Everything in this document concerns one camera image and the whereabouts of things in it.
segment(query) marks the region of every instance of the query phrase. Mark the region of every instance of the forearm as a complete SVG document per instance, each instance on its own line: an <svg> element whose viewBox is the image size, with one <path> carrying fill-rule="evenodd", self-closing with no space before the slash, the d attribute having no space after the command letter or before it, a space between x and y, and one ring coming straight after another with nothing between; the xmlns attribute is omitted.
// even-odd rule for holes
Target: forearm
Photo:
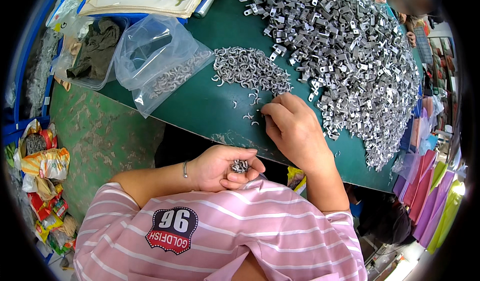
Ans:
<svg viewBox="0 0 480 281"><path fill-rule="evenodd" d="M198 190L191 176L183 177L183 163L159 169L124 171L115 175L110 182L120 183L140 208L154 197Z"/></svg>
<svg viewBox="0 0 480 281"><path fill-rule="evenodd" d="M307 197L321 212L347 211L350 208L333 155L327 158L321 170L307 173Z"/></svg>
<svg viewBox="0 0 480 281"><path fill-rule="evenodd" d="M413 25L412 25L412 23L411 23L410 20L405 21L405 28L406 28L406 31L407 31L407 32L415 33L415 32L413 31Z"/></svg>

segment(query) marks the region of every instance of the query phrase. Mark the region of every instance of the hand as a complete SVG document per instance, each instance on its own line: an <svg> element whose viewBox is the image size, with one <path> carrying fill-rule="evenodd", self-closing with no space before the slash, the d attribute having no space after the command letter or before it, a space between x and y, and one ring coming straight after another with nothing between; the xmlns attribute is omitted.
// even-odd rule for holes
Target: hand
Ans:
<svg viewBox="0 0 480 281"><path fill-rule="evenodd" d="M398 22L399 24L404 24L407 21L407 15L403 13L398 14Z"/></svg>
<svg viewBox="0 0 480 281"><path fill-rule="evenodd" d="M264 164L255 157L256 154L257 150L253 148L212 146L187 163L187 174L192 177L193 188L197 190L210 192L235 190L265 171ZM237 159L248 161L251 167L247 172L232 172L231 165Z"/></svg>
<svg viewBox="0 0 480 281"><path fill-rule="evenodd" d="M410 43L412 48L416 48L417 44L415 43L415 41L417 40L417 37L415 36L415 34L413 32L407 32L406 37L408 38L408 42Z"/></svg>
<svg viewBox="0 0 480 281"><path fill-rule="evenodd" d="M317 116L305 102L290 93L277 96L261 109L266 132L278 149L307 175L333 164Z"/></svg>

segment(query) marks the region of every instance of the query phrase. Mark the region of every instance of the right hand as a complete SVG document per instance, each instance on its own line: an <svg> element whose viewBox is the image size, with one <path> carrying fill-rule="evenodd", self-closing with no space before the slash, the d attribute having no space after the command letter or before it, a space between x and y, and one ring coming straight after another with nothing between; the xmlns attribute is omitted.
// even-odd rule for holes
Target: right hand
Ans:
<svg viewBox="0 0 480 281"><path fill-rule="evenodd" d="M317 116L301 98L284 93L263 106L261 112L268 136L307 175L335 165Z"/></svg>
<svg viewBox="0 0 480 281"><path fill-rule="evenodd" d="M416 40L417 40L417 37L415 36L415 33L413 32L407 32L406 33L406 37L408 38L408 42L410 43L410 45L412 46L412 48L416 48L417 47L417 44L416 44Z"/></svg>

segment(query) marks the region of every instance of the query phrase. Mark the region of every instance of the shirt logo patch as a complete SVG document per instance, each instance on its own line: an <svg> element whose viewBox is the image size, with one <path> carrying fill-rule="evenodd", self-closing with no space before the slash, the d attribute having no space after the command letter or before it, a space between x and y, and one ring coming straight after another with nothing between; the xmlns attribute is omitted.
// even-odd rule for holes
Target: shirt logo patch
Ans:
<svg viewBox="0 0 480 281"><path fill-rule="evenodd" d="M152 229L145 235L151 248L181 254L190 248L192 234L198 225L195 211L187 207L160 209L153 214Z"/></svg>

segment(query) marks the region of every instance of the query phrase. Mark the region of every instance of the clear plastic box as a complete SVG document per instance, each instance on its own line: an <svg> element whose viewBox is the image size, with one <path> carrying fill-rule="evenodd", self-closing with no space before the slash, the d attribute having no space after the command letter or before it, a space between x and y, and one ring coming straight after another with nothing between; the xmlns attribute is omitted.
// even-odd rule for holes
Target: clear plastic box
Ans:
<svg viewBox="0 0 480 281"><path fill-rule="evenodd" d="M129 18L115 16L109 18L120 27L120 31L122 33L130 25ZM63 48L61 50L60 56L58 57L57 66L55 68L56 77L60 78L65 82L70 82L72 84L93 90L100 90L103 88L103 86L105 86L107 82L117 79L115 76L115 66L113 63L113 58L110 61L110 65L108 66L108 70L106 72L104 80L94 80L89 78L74 80L67 77L67 69L73 66L76 57L70 53L68 47L74 42L81 42L81 40L87 34L88 26L97 23L98 21L100 21L100 19L101 17L79 17L72 24L70 30L78 30L78 32L75 35L65 35L63 38Z"/></svg>

